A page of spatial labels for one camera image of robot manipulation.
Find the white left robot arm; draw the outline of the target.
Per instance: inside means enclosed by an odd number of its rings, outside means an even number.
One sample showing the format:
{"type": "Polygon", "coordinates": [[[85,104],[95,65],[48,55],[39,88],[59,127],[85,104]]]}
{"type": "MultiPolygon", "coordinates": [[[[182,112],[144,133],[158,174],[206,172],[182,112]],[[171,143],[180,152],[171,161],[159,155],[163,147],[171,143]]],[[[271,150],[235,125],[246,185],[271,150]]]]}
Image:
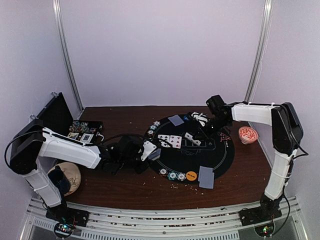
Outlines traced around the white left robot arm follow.
{"type": "Polygon", "coordinates": [[[63,204],[62,193],[43,170],[39,157],[59,159],[116,175],[122,168],[133,168],[136,173],[148,167],[148,156],[160,146],[140,134],[123,133],[118,142],[105,145],[84,143],[58,134],[44,127],[39,119],[31,121],[7,145],[11,151],[7,166],[22,175],[40,195],[61,222],[72,218],[72,211],[63,204]]]}

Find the five of diamonds card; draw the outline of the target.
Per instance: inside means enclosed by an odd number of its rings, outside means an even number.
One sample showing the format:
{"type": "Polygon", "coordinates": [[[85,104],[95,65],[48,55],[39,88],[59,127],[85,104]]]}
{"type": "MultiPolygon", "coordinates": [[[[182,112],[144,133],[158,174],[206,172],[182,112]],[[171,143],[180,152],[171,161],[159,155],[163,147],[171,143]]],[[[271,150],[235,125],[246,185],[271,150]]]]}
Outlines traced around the five of diamonds card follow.
{"type": "Polygon", "coordinates": [[[190,142],[192,142],[192,143],[193,143],[194,145],[196,145],[196,146],[200,146],[200,145],[201,145],[201,141],[194,139],[194,137],[193,137],[190,133],[188,133],[188,132],[185,133],[184,137],[185,137],[187,140],[189,140],[190,142]]]}

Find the blue playing card deck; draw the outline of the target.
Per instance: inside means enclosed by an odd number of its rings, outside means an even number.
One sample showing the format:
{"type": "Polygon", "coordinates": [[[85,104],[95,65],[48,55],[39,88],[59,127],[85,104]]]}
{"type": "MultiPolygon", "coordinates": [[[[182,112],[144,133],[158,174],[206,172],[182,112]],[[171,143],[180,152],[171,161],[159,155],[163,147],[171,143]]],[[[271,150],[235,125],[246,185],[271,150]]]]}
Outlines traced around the blue playing card deck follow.
{"type": "Polygon", "coordinates": [[[149,161],[155,161],[155,160],[159,159],[160,156],[161,156],[161,152],[162,152],[162,149],[161,149],[161,148],[158,148],[157,150],[155,150],[154,152],[152,152],[152,153],[148,156],[148,160],[149,160],[149,161]]]}

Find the single blue-backed playing card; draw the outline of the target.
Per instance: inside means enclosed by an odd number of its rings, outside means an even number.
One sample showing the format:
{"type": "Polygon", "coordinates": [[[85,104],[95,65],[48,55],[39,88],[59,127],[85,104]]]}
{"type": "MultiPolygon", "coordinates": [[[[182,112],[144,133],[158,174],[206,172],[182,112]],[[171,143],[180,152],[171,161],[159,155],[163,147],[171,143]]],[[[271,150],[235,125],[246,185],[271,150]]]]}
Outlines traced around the single blue-backed playing card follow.
{"type": "Polygon", "coordinates": [[[167,118],[175,127],[182,125],[184,120],[178,115],[173,115],[167,118]]]}

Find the six of hearts card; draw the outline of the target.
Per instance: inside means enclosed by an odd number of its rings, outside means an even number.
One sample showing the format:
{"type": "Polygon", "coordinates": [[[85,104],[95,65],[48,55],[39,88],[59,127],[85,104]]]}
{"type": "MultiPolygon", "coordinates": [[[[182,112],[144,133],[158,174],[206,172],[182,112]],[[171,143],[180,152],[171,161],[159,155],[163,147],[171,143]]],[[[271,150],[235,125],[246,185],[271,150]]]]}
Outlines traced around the six of hearts card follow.
{"type": "Polygon", "coordinates": [[[182,137],[178,135],[170,135],[169,143],[173,148],[180,149],[182,145],[182,137]]]}

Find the yellow big blind button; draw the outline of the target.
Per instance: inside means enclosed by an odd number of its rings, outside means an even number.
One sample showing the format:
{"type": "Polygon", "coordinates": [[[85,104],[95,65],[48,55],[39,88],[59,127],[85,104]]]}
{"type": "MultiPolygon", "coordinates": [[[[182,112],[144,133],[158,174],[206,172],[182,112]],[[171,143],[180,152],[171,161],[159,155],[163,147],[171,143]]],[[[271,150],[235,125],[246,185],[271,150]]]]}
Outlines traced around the yellow big blind button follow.
{"type": "Polygon", "coordinates": [[[198,178],[198,175],[197,175],[197,173],[194,172],[194,171],[188,171],[188,172],[186,173],[186,179],[187,179],[188,181],[193,182],[193,181],[195,181],[197,178],[198,178]]]}

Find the blue cream 10 chip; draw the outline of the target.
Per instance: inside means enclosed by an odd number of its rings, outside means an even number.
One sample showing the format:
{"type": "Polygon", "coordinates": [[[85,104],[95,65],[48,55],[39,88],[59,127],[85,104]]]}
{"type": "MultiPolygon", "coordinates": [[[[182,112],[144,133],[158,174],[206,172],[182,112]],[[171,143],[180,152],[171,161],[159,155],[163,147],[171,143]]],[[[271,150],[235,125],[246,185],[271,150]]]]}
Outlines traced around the blue cream 10 chip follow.
{"type": "Polygon", "coordinates": [[[153,124],[156,126],[156,127],[159,127],[161,125],[161,123],[159,121],[154,121],[153,124]]]}
{"type": "Polygon", "coordinates": [[[177,178],[176,179],[179,180],[179,181],[184,181],[186,178],[187,178],[186,175],[184,173],[180,172],[180,173],[177,174],[177,178]]]}

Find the blue green 50 chip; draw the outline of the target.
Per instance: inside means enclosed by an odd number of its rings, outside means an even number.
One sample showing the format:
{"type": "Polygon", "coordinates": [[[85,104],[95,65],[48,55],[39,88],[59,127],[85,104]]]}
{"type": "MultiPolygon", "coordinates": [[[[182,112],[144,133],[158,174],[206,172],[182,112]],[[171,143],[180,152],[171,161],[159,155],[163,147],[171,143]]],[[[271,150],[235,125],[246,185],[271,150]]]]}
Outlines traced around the blue green 50 chip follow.
{"type": "Polygon", "coordinates": [[[149,129],[152,130],[152,131],[154,131],[154,130],[157,129],[157,126],[156,126],[156,125],[151,125],[151,126],[149,127],[149,129]]]}
{"type": "Polygon", "coordinates": [[[177,173],[176,173],[176,172],[170,172],[170,173],[168,173],[167,178],[168,178],[170,181],[174,181],[174,180],[177,179],[177,173]]]}

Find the orange black 100 chip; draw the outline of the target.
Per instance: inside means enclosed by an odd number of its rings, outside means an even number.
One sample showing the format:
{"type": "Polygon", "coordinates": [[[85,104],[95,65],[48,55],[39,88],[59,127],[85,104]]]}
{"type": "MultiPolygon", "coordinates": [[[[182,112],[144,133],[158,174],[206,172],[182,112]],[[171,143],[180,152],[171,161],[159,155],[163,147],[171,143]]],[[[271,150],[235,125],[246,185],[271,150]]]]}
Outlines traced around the orange black 100 chip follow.
{"type": "Polygon", "coordinates": [[[163,176],[163,177],[166,177],[166,176],[168,175],[168,170],[165,169],[165,168],[161,168],[161,169],[159,170],[159,174],[160,174],[161,176],[163,176]]]}
{"type": "Polygon", "coordinates": [[[147,134],[148,134],[149,136],[152,136],[152,135],[154,134],[154,131],[153,131],[153,130],[149,130],[149,131],[147,132],[147,134]]]}

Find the red triangular all-in marker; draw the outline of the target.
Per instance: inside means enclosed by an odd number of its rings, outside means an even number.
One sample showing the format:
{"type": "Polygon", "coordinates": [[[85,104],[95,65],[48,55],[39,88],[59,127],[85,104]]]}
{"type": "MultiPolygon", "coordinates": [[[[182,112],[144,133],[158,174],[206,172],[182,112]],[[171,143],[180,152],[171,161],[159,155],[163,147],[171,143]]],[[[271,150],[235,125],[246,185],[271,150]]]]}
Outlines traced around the red triangular all-in marker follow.
{"type": "Polygon", "coordinates": [[[220,141],[229,141],[231,140],[231,137],[223,132],[220,133],[220,141]]]}

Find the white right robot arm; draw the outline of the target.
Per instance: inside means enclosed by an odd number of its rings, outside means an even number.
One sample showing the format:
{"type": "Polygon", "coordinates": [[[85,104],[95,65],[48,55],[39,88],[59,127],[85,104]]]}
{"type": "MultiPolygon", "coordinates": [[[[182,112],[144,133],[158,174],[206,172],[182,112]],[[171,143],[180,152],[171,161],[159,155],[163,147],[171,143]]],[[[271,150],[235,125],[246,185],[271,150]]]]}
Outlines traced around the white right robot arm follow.
{"type": "Polygon", "coordinates": [[[210,140],[214,133],[231,126],[233,122],[252,122],[272,128],[275,156],[264,196],[272,201],[281,198],[304,135],[294,105],[290,102],[274,104],[247,101],[227,104],[220,95],[212,96],[206,104],[211,118],[196,112],[187,114],[189,120],[198,123],[197,138],[200,140],[210,140]]]}

